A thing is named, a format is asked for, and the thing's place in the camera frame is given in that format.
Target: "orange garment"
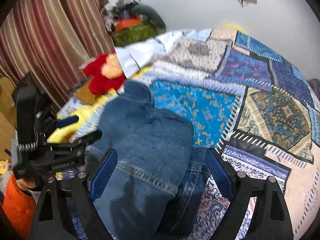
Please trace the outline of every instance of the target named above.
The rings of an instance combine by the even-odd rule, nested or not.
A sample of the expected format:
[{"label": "orange garment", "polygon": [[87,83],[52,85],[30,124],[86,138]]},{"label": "orange garment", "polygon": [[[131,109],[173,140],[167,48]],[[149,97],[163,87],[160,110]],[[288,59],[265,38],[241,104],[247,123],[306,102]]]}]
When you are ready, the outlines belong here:
[{"label": "orange garment", "polygon": [[29,239],[36,203],[32,196],[18,188],[14,175],[8,181],[2,209],[18,235],[22,239]]}]

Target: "curtain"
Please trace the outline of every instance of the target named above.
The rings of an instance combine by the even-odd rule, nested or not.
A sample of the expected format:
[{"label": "curtain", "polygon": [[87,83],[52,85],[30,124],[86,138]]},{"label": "curtain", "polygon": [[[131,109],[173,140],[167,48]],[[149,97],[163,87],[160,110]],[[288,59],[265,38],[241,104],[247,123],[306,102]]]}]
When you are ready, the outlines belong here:
[{"label": "curtain", "polygon": [[78,67],[113,49],[100,9],[107,0],[18,0],[0,28],[0,74],[14,83],[31,72],[62,107]]}]

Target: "person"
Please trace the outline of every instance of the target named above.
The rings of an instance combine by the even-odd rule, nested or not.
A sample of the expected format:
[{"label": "person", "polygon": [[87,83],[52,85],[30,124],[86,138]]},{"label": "person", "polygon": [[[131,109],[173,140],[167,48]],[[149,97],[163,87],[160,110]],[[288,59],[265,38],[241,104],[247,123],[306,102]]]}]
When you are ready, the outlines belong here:
[{"label": "person", "polygon": [[[36,203],[32,195],[28,192],[29,188],[35,188],[33,179],[18,179],[12,174],[8,180],[4,201],[1,205],[2,210],[9,222],[15,229],[19,239],[28,240],[30,236],[33,215],[36,209]],[[2,224],[6,224],[5,218],[1,217]]]}]

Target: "orange cloth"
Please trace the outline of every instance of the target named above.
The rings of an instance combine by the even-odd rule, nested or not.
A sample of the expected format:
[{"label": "orange cloth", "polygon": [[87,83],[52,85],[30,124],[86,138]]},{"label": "orange cloth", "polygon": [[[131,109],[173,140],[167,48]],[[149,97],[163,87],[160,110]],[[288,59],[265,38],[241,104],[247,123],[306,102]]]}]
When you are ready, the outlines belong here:
[{"label": "orange cloth", "polygon": [[14,175],[8,181],[2,209],[18,235],[22,239],[29,239],[36,203],[33,197],[18,188]]}]

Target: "red plush toy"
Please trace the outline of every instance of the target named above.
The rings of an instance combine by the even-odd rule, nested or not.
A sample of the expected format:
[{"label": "red plush toy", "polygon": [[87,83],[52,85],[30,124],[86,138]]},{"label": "red plush toy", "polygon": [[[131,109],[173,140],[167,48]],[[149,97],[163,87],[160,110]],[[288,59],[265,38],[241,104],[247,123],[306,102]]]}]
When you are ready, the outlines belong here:
[{"label": "red plush toy", "polygon": [[93,76],[89,90],[99,96],[106,94],[111,88],[117,90],[126,80],[114,50],[99,55],[83,69],[83,73],[86,77]]}]

